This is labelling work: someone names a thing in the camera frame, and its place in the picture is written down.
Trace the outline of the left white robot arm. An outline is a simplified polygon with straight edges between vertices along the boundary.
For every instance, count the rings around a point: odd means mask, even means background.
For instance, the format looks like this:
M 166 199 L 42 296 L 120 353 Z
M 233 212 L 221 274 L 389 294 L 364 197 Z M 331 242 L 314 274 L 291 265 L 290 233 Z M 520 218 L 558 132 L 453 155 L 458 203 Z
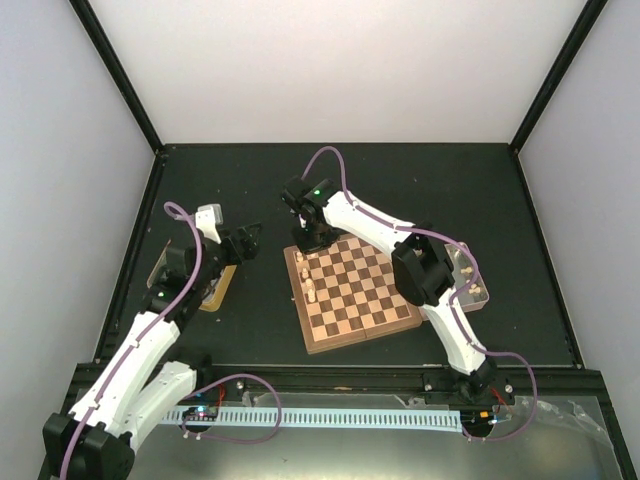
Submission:
M 125 479 L 164 415 L 184 397 L 207 397 L 215 376 L 207 354 L 161 358 L 177 341 L 213 286 L 259 251 L 259 223 L 215 233 L 199 225 L 198 244 L 167 244 L 140 311 L 94 384 L 66 414 L 45 422 L 48 466 L 60 479 Z

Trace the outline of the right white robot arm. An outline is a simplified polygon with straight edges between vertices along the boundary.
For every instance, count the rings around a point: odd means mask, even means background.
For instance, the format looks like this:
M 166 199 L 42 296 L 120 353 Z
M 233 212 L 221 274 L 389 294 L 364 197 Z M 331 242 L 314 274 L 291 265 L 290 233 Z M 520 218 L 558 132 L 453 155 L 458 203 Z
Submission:
M 394 286 L 418 307 L 440 339 L 457 396 L 479 402 L 491 390 L 496 365 L 478 340 L 457 298 L 454 263 L 446 240 L 427 225 L 394 218 L 344 192 L 330 180 L 315 187 L 299 177 L 287 181 L 282 200 L 299 218 L 293 228 L 296 245 L 314 253 L 333 245 L 341 231 L 378 249 L 391 261 Z

